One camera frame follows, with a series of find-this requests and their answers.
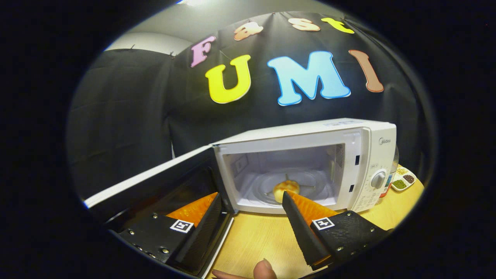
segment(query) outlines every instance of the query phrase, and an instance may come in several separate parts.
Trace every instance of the ceiling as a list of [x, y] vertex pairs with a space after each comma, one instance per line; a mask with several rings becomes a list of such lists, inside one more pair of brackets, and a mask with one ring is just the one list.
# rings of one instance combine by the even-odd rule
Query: ceiling
[[186, 0], [155, 14], [128, 33], [161, 33], [196, 42], [233, 22], [278, 11], [341, 14], [315, 0]]

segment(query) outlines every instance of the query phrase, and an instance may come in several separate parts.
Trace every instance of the glass turntable plate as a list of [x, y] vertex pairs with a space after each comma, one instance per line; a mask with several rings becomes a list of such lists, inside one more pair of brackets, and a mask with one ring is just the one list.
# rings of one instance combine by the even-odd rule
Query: glass turntable plate
[[282, 206], [275, 201], [272, 190], [274, 186], [288, 179], [296, 181], [300, 185], [300, 195], [311, 200], [324, 189], [323, 178], [318, 172], [290, 168], [268, 172], [257, 177], [253, 182], [253, 194], [262, 202]]

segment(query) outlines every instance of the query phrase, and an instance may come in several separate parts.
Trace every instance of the microwave control panel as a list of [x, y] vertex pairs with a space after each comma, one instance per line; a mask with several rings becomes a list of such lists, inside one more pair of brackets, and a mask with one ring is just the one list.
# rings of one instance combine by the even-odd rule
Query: microwave control panel
[[365, 150], [369, 150], [363, 187], [350, 210], [361, 212], [372, 208], [384, 189], [389, 176], [396, 148], [396, 127], [393, 124], [382, 129], [371, 129], [370, 140]]

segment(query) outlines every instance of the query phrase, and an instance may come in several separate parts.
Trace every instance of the microwave door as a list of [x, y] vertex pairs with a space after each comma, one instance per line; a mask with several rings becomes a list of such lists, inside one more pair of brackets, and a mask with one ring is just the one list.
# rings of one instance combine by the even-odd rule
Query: microwave door
[[118, 235], [154, 214], [167, 215], [214, 192], [218, 192], [222, 207], [215, 228], [208, 238], [206, 251], [196, 266], [187, 269], [175, 267], [190, 275], [204, 278], [217, 256], [234, 216], [212, 146], [200, 147], [151, 168], [109, 187], [84, 202], [89, 210], [105, 223], [107, 229]]

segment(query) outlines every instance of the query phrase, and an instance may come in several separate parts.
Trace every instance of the blue letter m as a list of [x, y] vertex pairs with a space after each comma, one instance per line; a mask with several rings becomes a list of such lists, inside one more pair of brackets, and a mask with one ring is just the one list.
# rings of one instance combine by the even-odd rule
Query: blue letter m
[[317, 95], [318, 80], [322, 81], [320, 94], [326, 99], [342, 98], [350, 96], [350, 89], [347, 88], [339, 76], [334, 63], [332, 53], [327, 51], [315, 51], [309, 55], [308, 68], [303, 68], [293, 59], [282, 56], [269, 60], [267, 65], [276, 70], [281, 86], [281, 97], [277, 102], [281, 106], [298, 104], [302, 101], [302, 96], [295, 92], [292, 81], [310, 99], [315, 99]]

